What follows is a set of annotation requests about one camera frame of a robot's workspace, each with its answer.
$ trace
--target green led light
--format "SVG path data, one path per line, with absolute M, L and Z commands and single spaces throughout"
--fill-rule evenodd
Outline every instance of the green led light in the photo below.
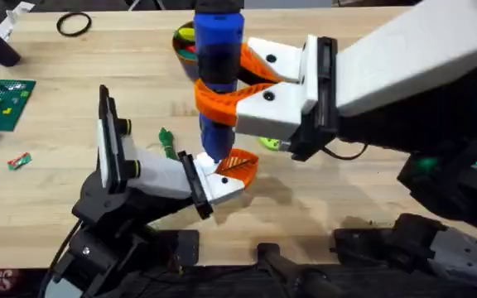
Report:
M 431 171 L 435 166 L 437 166 L 438 162 L 439 160 L 435 157 L 423 158 L 418 162 L 419 169 L 422 171 Z

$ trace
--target small toy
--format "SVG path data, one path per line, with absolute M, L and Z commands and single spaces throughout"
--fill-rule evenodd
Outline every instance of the small toy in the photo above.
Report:
M 187 46 L 186 50 L 190 53 L 196 54 L 196 47 L 195 46 Z
M 7 161 L 8 169 L 10 171 L 15 171 L 19 169 L 21 166 L 24 166 L 32 161 L 32 157 L 29 152 L 23 153 L 23 155 L 19 156 L 16 159 L 11 161 Z
M 180 30 L 178 30 L 178 36 L 185 41 L 195 42 L 195 29 L 180 28 Z
M 178 160 L 178 156 L 174 151 L 174 136 L 172 135 L 172 132 L 167 131 L 164 127 L 162 127 L 161 131 L 159 132 L 159 141 L 163 145 L 166 157 L 173 160 Z
M 258 140 L 268 150 L 272 150 L 272 151 L 279 150 L 279 140 L 271 139 L 267 137 L 260 137 Z

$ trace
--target green object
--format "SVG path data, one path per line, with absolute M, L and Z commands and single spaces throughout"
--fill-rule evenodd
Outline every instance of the green object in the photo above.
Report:
M 267 137 L 260 137 L 258 139 L 263 146 L 272 151 L 279 150 L 279 140 L 271 139 Z
M 9 161 L 8 164 L 8 169 L 10 171 L 15 171 L 19 169 L 21 166 L 28 164 L 29 162 L 32 161 L 32 157 L 29 153 L 25 153 L 21 157 L 18 157 L 16 160 Z
M 30 80 L 0 79 L 0 131 L 14 130 L 35 84 Z
M 178 37 L 190 41 L 190 42 L 195 42 L 195 29 L 194 28 L 180 28 L 178 30 Z
M 418 162 L 419 169 L 421 171 L 429 172 L 437 166 L 439 160 L 435 157 L 427 157 L 423 158 Z
M 163 145 L 166 157 L 173 160 L 178 160 L 178 156 L 174 151 L 174 136 L 172 135 L 172 132 L 169 132 L 162 127 L 161 131 L 159 132 L 159 141 Z
M 196 60 L 196 54 L 191 53 L 188 50 L 179 49 L 178 54 L 180 54 L 180 56 L 182 56 L 183 58 L 185 58 L 187 60 Z

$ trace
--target wire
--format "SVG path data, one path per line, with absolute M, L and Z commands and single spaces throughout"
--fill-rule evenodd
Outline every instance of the wire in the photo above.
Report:
M 202 283 L 202 282 L 216 281 L 217 279 L 220 279 L 220 278 L 222 278 L 224 276 L 227 276 L 227 275 L 230 275 L 230 274 L 245 272 L 245 271 L 254 269 L 256 266 L 257 265 L 241 267 L 239 269 L 228 270 L 226 272 L 221 272 L 219 274 L 215 274 L 213 276 L 209 276 L 209 277 L 206 277 L 206 278 L 193 279 L 193 280 L 189 280 L 189 281 L 164 281 L 164 280 L 158 279 L 157 277 L 151 277 L 151 276 L 147 276 L 147 277 L 148 277 L 148 279 L 150 279 L 154 282 L 164 283 L 164 284 L 167 284 L 167 285 L 184 285 L 184 284 L 190 284 L 190 283 L 198 284 L 198 283 Z
M 56 263 L 60 260 L 60 256 L 64 252 L 65 247 L 73 238 L 73 235 L 75 235 L 77 229 L 79 229 L 81 224 L 82 224 L 82 220 L 80 219 L 77 220 L 77 222 L 75 223 L 75 226 L 71 229 L 71 231 L 67 234 L 67 236 L 65 236 L 64 242 L 62 242 L 62 244 L 58 248 L 58 251 L 56 252 L 55 257 L 53 257 L 51 264 L 47 268 L 46 274 L 43 276 L 43 279 L 41 280 L 40 289 L 38 290 L 38 296 L 37 296 L 38 298 L 44 298 L 46 294 L 47 284 L 49 283 L 49 280 L 51 278 L 53 268 L 55 267 Z
M 353 161 L 357 158 L 359 158 L 364 152 L 368 149 L 368 144 L 364 144 L 364 147 L 362 148 L 362 151 L 360 153 L 353 155 L 353 156 L 339 156 L 338 154 L 332 152 L 329 148 L 323 147 L 321 150 L 325 153 L 327 153 L 330 157 L 334 157 L 335 159 L 339 159 L 342 161 Z

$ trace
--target black cable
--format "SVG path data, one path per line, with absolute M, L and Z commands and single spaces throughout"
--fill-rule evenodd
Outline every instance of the black cable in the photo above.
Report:
M 160 280 L 156 277 L 151 277 L 151 276 L 147 276 L 147 277 L 154 282 L 164 283 L 164 284 L 167 284 L 167 285 L 184 285 L 184 284 L 190 284 L 190 283 L 198 284 L 198 283 L 202 283 L 202 282 L 216 281 L 216 280 L 218 280 L 218 279 L 220 279 L 224 276 L 234 274 L 234 273 L 245 272 L 245 271 L 254 269 L 255 267 L 256 267 L 256 265 L 241 267 L 241 268 L 238 268 L 238 269 L 232 269 L 232 270 L 228 270 L 226 272 L 221 272 L 221 273 L 215 274 L 213 276 L 209 276 L 209 277 L 205 277 L 205 278 L 202 277 L 202 278 L 193 279 L 193 280 L 189 280 L 189 281 L 164 281 L 164 280 Z
M 62 24 L 64 24 L 65 20 L 67 20 L 68 18 L 73 17 L 73 16 L 84 16 L 88 19 L 88 23 L 86 24 L 86 26 L 84 26 L 84 28 L 78 30 L 77 32 L 72 32 L 72 33 L 63 32 L 62 31 Z M 56 30 L 58 31 L 58 33 L 60 33 L 63 36 L 67 36 L 67 37 L 81 36 L 85 32 L 87 32 L 90 29 L 90 27 L 91 27 L 91 17 L 87 13 L 84 13 L 84 12 L 68 12 L 65 15 L 63 15 L 62 17 L 60 17 L 58 19 L 58 22 L 56 22 Z
M 55 267 L 56 263 L 60 260 L 60 256 L 64 252 L 65 247 L 73 238 L 73 235 L 75 235 L 77 229 L 79 229 L 81 224 L 82 224 L 82 220 L 80 219 L 77 220 L 77 222 L 75 223 L 75 226 L 71 229 L 71 231 L 67 234 L 67 236 L 65 236 L 64 242 L 62 242 L 62 244 L 58 248 L 58 251 L 56 252 L 55 257 L 53 257 L 51 264 L 47 268 L 46 274 L 43 276 L 43 279 L 41 280 L 40 289 L 38 290 L 38 296 L 37 296 L 38 298 L 44 298 L 46 294 L 47 284 L 49 283 L 49 280 L 51 279 L 53 268 Z
M 339 156 L 338 154 L 332 152 L 329 148 L 323 147 L 321 150 L 325 153 L 327 153 L 330 157 L 334 157 L 335 159 L 339 159 L 342 161 L 353 161 L 357 158 L 359 158 L 364 152 L 368 149 L 368 144 L 364 144 L 364 147 L 362 148 L 362 151 L 360 153 L 353 155 L 353 156 Z

